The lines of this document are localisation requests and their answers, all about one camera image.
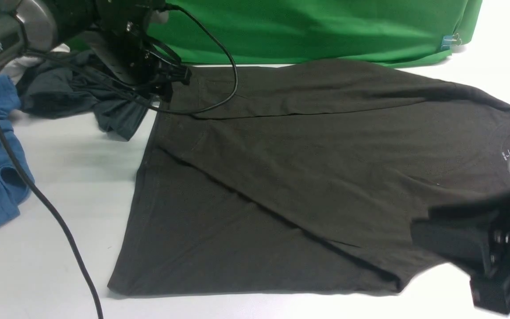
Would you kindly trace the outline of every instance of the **white tabletop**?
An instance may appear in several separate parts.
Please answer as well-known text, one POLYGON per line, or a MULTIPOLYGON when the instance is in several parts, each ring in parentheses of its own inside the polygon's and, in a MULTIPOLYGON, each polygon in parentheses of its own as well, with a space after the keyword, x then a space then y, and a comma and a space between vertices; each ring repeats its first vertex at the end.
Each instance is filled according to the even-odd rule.
MULTIPOLYGON (((479 87, 510 103, 510 1, 484 3, 474 40, 439 65, 406 71, 479 87)), ((57 121, 22 116, 16 134, 38 186, 71 228, 106 319, 493 319, 471 303, 469 277, 452 265, 417 276, 400 296, 225 295, 120 299, 106 285, 121 248, 134 177, 154 121, 128 143, 91 114, 57 121)), ((31 196, 0 229, 0 319, 93 319, 93 303, 62 231, 31 196)))

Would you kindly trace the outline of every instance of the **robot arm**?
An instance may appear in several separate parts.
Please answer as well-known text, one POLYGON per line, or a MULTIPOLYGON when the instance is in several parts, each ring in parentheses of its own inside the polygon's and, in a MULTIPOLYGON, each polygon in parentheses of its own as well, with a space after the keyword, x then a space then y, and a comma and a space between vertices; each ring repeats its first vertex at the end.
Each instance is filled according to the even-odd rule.
POLYGON ((147 35, 151 23, 166 20, 164 0, 0 0, 0 66, 79 35, 120 81, 170 99, 167 84, 188 84, 191 74, 176 53, 147 35))

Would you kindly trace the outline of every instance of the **binder clip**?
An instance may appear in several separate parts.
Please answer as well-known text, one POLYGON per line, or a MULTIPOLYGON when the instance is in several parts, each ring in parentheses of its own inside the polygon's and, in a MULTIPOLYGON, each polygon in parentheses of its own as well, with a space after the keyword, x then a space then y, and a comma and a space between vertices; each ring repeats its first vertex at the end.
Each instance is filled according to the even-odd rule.
POLYGON ((440 44, 440 50, 448 50, 451 47, 457 47, 462 45, 462 39, 460 38, 460 34, 447 35, 442 38, 442 43, 440 44))
POLYGON ((475 307, 510 313, 510 193, 432 208, 411 237, 470 275, 475 307))

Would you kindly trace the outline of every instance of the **green backdrop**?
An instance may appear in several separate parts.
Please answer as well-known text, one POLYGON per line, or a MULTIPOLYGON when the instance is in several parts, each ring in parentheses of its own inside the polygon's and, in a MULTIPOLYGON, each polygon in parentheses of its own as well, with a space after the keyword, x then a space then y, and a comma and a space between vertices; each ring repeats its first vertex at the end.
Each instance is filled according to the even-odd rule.
MULTIPOLYGON (((482 0, 171 0, 195 15, 238 63, 343 57, 402 67, 439 62, 442 37, 470 42, 482 0)), ((149 32, 190 63, 227 63, 184 14, 149 32)), ((82 48, 80 41, 69 43, 82 48)))

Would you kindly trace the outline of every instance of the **black cable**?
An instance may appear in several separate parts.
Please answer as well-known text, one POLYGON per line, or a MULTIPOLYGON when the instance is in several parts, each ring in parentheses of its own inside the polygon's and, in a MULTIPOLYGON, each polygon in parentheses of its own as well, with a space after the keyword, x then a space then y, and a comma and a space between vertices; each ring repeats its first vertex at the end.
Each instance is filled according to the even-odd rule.
MULTIPOLYGON (((176 114, 176 115, 194 115, 194 114, 204 113, 204 112, 210 111, 212 109, 216 109, 217 107, 220 107, 220 106, 224 105, 225 103, 229 102, 233 98, 235 93, 237 92, 237 87, 239 85, 239 79, 237 76, 237 65, 235 64, 235 60, 233 60, 233 57, 231 56, 229 51, 223 46, 223 44, 221 44, 218 41, 218 39, 216 39, 210 33, 210 31, 208 31, 206 29, 206 27, 200 21, 198 21, 196 19, 196 17, 194 17, 192 14, 190 14, 190 12, 188 12, 187 10, 185 10, 179 6, 173 6, 171 4, 167 4, 166 9, 177 10, 177 11, 180 11, 180 12, 183 12, 184 14, 186 14, 192 21, 194 21, 200 27, 200 29, 202 29, 202 31, 204 31, 204 33, 206 33, 206 35, 208 37, 210 37, 210 39, 212 39, 215 42, 215 44, 217 44, 221 48, 221 50, 228 57, 229 62, 231 63, 232 70, 233 70, 234 85, 233 85, 233 91, 229 94, 229 96, 226 99, 223 99, 222 101, 220 101, 214 105, 211 105, 209 107, 205 107, 204 109, 197 109, 197 110, 192 110, 192 111, 174 111, 171 109, 161 109, 159 107, 154 107, 153 105, 150 105, 150 103, 148 103, 148 101, 145 101, 145 99, 143 97, 135 97, 134 95, 131 95, 130 93, 127 93, 127 92, 123 91, 122 89, 118 89, 117 87, 115 87, 109 83, 106 83, 103 78, 100 78, 100 76, 98 75, 97 72, 84 70, 83 68, 81 68, 79 66, 73 65, 72 63, 66 62, 58 57, 51 56, 50 54, 47 54, 47 53, 36 52, 36 51, 27 51, 24 55, 47 59, 54 63, 62 65, 64 67, 68 67, 69 69, 72 69, 73 71, 80 73, 81 75, 83 75, 97 83, 100 83, 101 85, 103 85, 106 88, 110 89, 111 91, 115 92, 120 97, 123 97, 123 99, 126 99, 128 101, 133 101, 143 107, 146 107, 147 109, 151 109, 152 111, 156 111, 156 112, 160 112, 160 113, 168 113, 168 114, 176 114)), ((108 77, 108 78, 112 79, 122 85, 125 85, 126 87, 130 87, 121 81, 117 81, 116 79, 113 79, 110 77, 108 77)))
MULTIPOLYGON (((235 84, 233 86, 232 93, 230 93, 230 95, 223 101, 220 101, 210 107, 206 107, 204 109, 199 109, 196 111, 172 111, 169 109, 159 109, 157 107, 153 107, 149 103, 140 101, 138 99, 138 97, 131 96, 131 94, 126 93, 125 91, 118 89, 117 87, 114 87, 113 85, 111 85, 109 83, 104 82, 103 79, 100 78, 98 71, 91 72, 91 71, 84 70, 83 68, 73 65, 72 63, 63 61, 60 58, 57 58, 57 57, 54 57, 54 56, 51 56, 49 54, 42 53, 42 52, 28 51, 25 54, 25 56, 32 56, 32 57, 47 59, 47 60, 53 61, 54 63, 58 63, 59 65, 68 67, 68 68, 72 69, 73 71, 78 72, 81 75, 86 76, 87 78, 96 81, 97 83, 101 83, 103 86, 107 87, 108 89, 111 89, 111 91, 115 92, 120 97, 123 97, 129 101, 134 101, 135 103, 138 103, 139 105, 143 105, 147 109, 152 109, 157 112, 177 114, 177 115, 193 115, 193 114, 197 114, 197 113, 210 111, 211 109, 216 109, 216 107, 224 105, 225 103, 230 101, 233 98, 233 96, 235 95, 235 93, 237 92, 237 86, 238 86, 237 65, 235 65, 235 61, 233 60, 233 57, 231 56, 231 54, 229 54, 229 51, 223 46, 223 44, 221 44, 206 29, 206 27, 204 27, 204 25, 201 24, 200 21, 198 21, 192 14, 190 14, 190 12, 188 12, 187 10, 185 10, 179 6, 173 6, 171 4, 168 4, 168 6, 169 6, 167 8, 168 10, 178 10, 178 11, 186 14, 188 17, 190 17, 190 19, 192 19, 223 50, 225 55, 229 58, 229 62, 231 63, 232 69, 233 69, 233 77, 235 80, 235 84)), ((4 67, 5 67, 5 65, 0 66, 0 73, 4 69, 4 67)), ((81 272, 82 276, 84 277, 84 280, 87 283, 89 291, 92 295, 93 302, 96 307, 97 317, 98 317, 98 319, 103 319, 104 314, 103 314, 103 310, 101 309, 101 302, 100 302, 99 295, 97 294, 96 287, 93 284, 91 277, 89 276, 87 268, 85 267, 84 261, 80 255, 80 252, 77 248, 76 242, 73 238, 72 232, 69 230, 67 224, 64 222, 64 219, 62 218, 62 216, 60 215, 58 210, 56 210, 56 208, 48 200, 48 198, 46 198, 46 196, 41 192, 41 190, 39 190, 38 187, 35 185, 35 183, 29 178, 27 172, 25 172, 25 170, 21 166, 19 160, 17 159, 16 155, 14 154, 12 147, 9 145, 9 142, 8 142, 7 138, 5 137, 5 133, 1 129, 1 126, 0 126, 0 142, 1 142, 4 150, 8 154, 8 157, 11 160, 13 166, 15 167, 17 174, 23 180, 25 185, 33 192, 33 194, 35 194, 35 196, 42 202, 42 204, 44 204, 44 206, 46 206, 46 208, 49 210, 49 212, 52 214, 52 216, 55 218, 55 220, 58 222, 58 224, 62 228, 62 231, 64 232, 64 235, 66 236, 66 239, 68 240, 68 244, 70 245, 70 248, 72 249, 72 253, 74 254, 74 258, 76 259, 78 267, 80 268, 80 272, 81 272)))
POLYGON ((229 51, 223 46, 223 44, 221 44, 221 42, 218 41, 218 39, 215 38, 214 35, 212 35, 210 33, 210 31, 208 31, 206 29, 206 27, 198 20, 196 19, 195 16, 193 16, 190 12, 188 12, 188 10, 182 8, 181 6, 176 6, 174 4, 166 4, 165 6, 165 9, 166 10, 170 10, 170 11, 179 11, 179 12, 182 12, 184 14, 186 14, 186 16, 188 16, 188 18, 190 18, 192 21, 194 21, 194 23, 200 27, 200 29, 202 29, 202 31, 204 31, 204 33, 210 37, 210 39, 212 39, 212 41, 218 45, 220 47, 220 49, 223 51, 223 53, 225 53, 225 56, 227 56, 228 60, 229 60, 229 63, 231 63, 231 67, 233 69, 233 79, 235 81, 235 84, 233 85, 233 91, 230 93, 230 95, 224 99, 223 101, 219 102, 219 103, 216 103, 210 107, 206 107, 205 109, 202 109, 201 111, 197 112, 197 113, 202 113, 202 112, 206 112, 206 111, 210 111, 211 109, 215 109, 216 107, 219 107, 221 105, 224 105, 225 103, 229 102, 229 100, 231 100, 233 98, 233 95, 235 95, 235 93, 237 92, 237 85, 238 85, 238 79, 237 79, 237 65, 235 65, 235 60, 233 60, 233 57, 231 56, 231 53, 229 53, 229 51))
MULTIPOLYGON (((4 69, 4 67, 5 65, 0 66, 0 72, 4 69)), ((97 294, 96 287, 94 286, 92 279, 89 276, 88 270, 85 268, 84 261, 82 260, 80 252, 76 246, 76 242, 74 241, 72 232, 70 232, 70 230, 68 229, 68 226, 62 219, 62 216, 60 216, 58 210, 56 210, 56 208, 51 204, 51 202, 49 202, 49 200, 44 196, 44 194, 35 186, 35 183, 29 178, 29 175, 25 172, 25 170, 19 163, 19 160, 13 153, 13 150, 9 145, 7 138, 5 137, 5 134, 1 129, 1 126, 0 126, 0 141, 8 154, 9 159, 13 163, 13 166, 15 166, 17 174, 19 174, 23 182, 30 188, 33 194, 35 194, 35 196, 37 196, 37 198, 44 204, 44 206, 48 208, 52 216, 54 216, 54 218, 62 228, 62 231, 64 232, 64 234, 66 235, 66 239, 68 240, 68 244, 70 245, 70 248, 72 248, 72 252, 74 254, 74 257, 76 258, 76 262, 80 267, 81 274, 84 277, 85 282, 88 284, 89 291, 92 294, 93 302, 96 305, 97 317, 98 319, 103 319, 104 314, 103 311, 101 310, 100 297, 97 294)))

